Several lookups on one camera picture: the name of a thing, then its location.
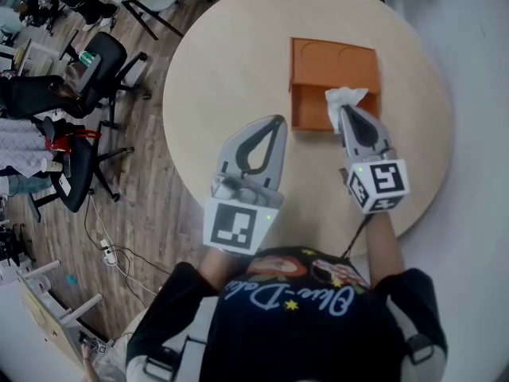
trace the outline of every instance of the wooden table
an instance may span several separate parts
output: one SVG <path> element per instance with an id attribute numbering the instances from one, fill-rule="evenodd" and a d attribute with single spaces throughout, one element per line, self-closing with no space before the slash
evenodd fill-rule
<path id="1" fill-rule="evenodd" d="M 87 334 L 89 337 L 98 339 L 96 335 L 85 329 L 76 320 L 78 317 L 90 310 L 95 304 L 103 299 L 101 294 L 96 294 L 89 301 L 85 302 L 81 307 L 76 310 L 68 309 L 62 313 L 60 317 L 48 308 L 39 294 L 33 292 L 29 284 L 26 282 L 28 279 L 36 278 L 38 275 L 52 270 L 60 266 L 60 261 L 49 263 L 27 275 L 19 277 L 21 298 L 29 312 L 32 314 L 34 321 L 46 333 L 48 340 L 51 341 L 56 347 L 72 362 L 83 368 L 83 358 L 81 355 L 81 344 L 79 342 L 80 331 Z"/>
<path id="2" fill-rule="evenodd" d="M 221 0 L 191 27 L 165 82 L 169 152 L 191 194 L 210 194 L 221 146 L 267 115 L 290 122 L 289 39 L 376 49 L 381 120 L 410 175 L 411 194 L 391 213 L 401 235 L 427 210 L 449 167 L 453 111 L 418 35 L 379 0 Z M 279 190 L 286 200 L 268 246 L 306 245 L 340 254 L 363 217 L 338 169 L 333 134 L 290 132 Z M 353 254 L 365 252 L 361 236 Z"/>

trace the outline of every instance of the orange tray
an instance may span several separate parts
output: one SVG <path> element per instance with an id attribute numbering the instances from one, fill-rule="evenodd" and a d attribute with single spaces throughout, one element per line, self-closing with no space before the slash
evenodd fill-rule
<path id="1" fill-rule="evenodd" d="M 332 131 L 325 91 L 367 88 L 359 107 L 379 117 L 380 82 L 376 51 L 339 42 L 291 38 L 292 129 Z"/>

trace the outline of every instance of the black t-shirt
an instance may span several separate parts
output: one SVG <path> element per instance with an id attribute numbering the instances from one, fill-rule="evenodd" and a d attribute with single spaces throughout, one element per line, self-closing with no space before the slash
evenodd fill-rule
<path id="1" fill-rule="evenodd" d="M 214 290 L 180 263 L 130 340 L 127 363 L 178 334 Z M 348 259 L 264 250 L 220 293 L 200 381 L 399 380 L 408 353 L 387 296 L 446 351 L 431 278 L 417 269 L 371 289 Z"/>

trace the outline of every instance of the white tissue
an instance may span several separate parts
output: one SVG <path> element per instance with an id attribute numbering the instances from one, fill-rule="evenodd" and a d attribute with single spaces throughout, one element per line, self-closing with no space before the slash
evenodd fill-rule
<path id="1" fill-rule="evenodd" d="M 340 110 L 344 105 L 357 106 L 357 104 L 366 96 L 367 88 L 350 89 L 338 88 L 325 91 L 327 100 L 327 113 L 331 121 L 334 133 L 340 133 Z"/>

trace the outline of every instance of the bag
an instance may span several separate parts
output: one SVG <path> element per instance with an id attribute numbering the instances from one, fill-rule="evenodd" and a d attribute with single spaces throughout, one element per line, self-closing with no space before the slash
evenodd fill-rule
<path id="1" fill-rule="evenodd" d="M 71 136 L 81 138 L 93 138 L 99 139 L 101 134 L 98 131 L 90 131 L 84 129 L 84 126 L 76 126 L 72 123 L 62 123 L 56 126 L 56 137 L 53 139 L 53 143 L 45 136 L 45 147 L 48 150 L 63 151 L 69 153 L 71 151 Z"/>
<path id="2" fill-rule="evenodd" d="M 76 91 L 76 85 L 87 71 L 87 67 L 81 62 L 73 62 L 65 67 L 64 82 L 61 85 L 51 84 L 53 93 L 60 98 L 78 99 L 81 94 Z"/>

